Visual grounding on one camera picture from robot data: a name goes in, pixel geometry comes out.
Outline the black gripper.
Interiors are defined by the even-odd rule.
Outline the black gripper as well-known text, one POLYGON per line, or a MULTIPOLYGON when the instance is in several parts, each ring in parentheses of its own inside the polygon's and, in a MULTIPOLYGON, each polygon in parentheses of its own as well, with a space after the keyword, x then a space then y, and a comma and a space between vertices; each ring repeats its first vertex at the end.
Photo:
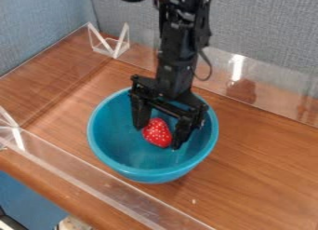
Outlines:
POLYGON ((161 57, 154 78, 138 74, 131 77, 132 124, 142 129, 150 123, 153 109, 175 117, 174 150, 189 140, 193 129, 203 124, 207 111, 206 104, 191 91, 197 64, 197 55, 178 61, 161 57))

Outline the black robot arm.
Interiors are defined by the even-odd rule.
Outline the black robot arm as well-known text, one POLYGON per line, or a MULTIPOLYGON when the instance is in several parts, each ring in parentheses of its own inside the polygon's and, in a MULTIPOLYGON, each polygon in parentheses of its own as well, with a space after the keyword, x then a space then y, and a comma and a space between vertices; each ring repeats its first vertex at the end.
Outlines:
MULTIPOLYGON (((128 3, 145 0, 123 0, 128 3)), ((213 0, 153 0, 159 10, 161 47, 154 78, 135 74, 130 90, 132 124, 138 129, 150 123, 154 109, 178 119, 171 147, 178 149, 194 129, 203 125, 209 110, 191 92, 198 78, 198 59, 205 57, 211 30, 209 24, 213 0)))

